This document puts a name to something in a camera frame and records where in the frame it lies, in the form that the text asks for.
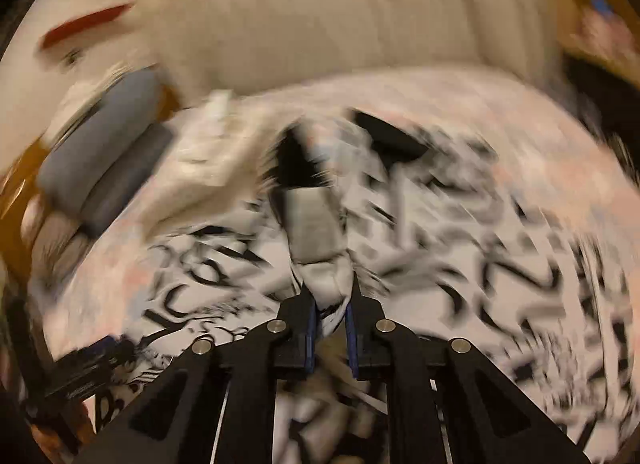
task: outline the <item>gray cushion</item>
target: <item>gray cushion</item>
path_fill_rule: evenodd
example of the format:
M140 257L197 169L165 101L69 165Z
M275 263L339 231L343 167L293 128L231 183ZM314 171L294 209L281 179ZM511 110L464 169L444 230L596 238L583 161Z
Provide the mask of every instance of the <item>gray cushion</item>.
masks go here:
M161 97L161 84L150 69L127 74L109 89L95 113L40 167L38 186L56 208L79 215L95 184L155 121Z
M151 175L174 134L160 123L152 123L91 190L80 218L86 231L99 237L129 203Z

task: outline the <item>black and white fabric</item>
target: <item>black and white fabric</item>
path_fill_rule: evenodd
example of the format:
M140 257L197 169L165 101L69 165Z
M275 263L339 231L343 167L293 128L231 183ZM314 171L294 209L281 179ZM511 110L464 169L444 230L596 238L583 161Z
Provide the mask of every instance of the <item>black and white fabric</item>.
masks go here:
M384 386L353 381L344 361L355 270L386 317L470 339L592 462L612 458L640 418L615 248L500 187L482 137L360 112L329 137L312 131L302 121L282 133L256 195L150 248L156 277L127 332L140 361L98 397L97 428L195 337L241 338L304 282L326 339L308 381L280 384L273 461L385 462Z

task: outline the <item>cream fabric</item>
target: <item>cream fabric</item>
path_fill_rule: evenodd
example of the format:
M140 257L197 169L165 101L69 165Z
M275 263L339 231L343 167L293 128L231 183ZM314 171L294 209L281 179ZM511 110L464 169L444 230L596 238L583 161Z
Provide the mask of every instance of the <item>cream fabric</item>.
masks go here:
M544 87L558 66L547 0L138 0L181 96L251 94L331 73L489 64Z

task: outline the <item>pastel patterned sheet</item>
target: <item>pastel patterned sheet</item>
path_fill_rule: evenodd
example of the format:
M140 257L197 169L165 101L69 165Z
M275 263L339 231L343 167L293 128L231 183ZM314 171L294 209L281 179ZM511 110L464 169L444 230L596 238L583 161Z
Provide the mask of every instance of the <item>pastel patterned sheet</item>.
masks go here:
M399 128L413 123L483 137L497 152L496 183L508 194L552 211L575 234L615 251L632 306L640 311L638 191L614 155L549 98L489 69L439 67L340 76L245 98L289 115L346 115L350 108ZM140 213L152 179L92 251L45 320L54 356L124 332L145 311L156 267ZM634 330L638 338L638 327Z

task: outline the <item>round metal pin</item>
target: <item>round metal pin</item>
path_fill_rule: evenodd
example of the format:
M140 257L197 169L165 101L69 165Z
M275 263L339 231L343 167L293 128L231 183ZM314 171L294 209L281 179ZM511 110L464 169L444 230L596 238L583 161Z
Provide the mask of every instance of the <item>round metal pin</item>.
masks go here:
M466 354L471 350L471 343L464 338L455 338L451 342L451 348L458 354Z
M396 328L396 324L393 323L390 319L379 319L376 322L376 329L380 332L391 332Z
M282 332L286 328L287 328L287 322L282 319L272 319L267 324L267 330L269 332L273 332L274 334L277 334L278 332Z
M211 350L212 343L208 339L199 339L191 345L191 350L193 350L196 354L206 354Z

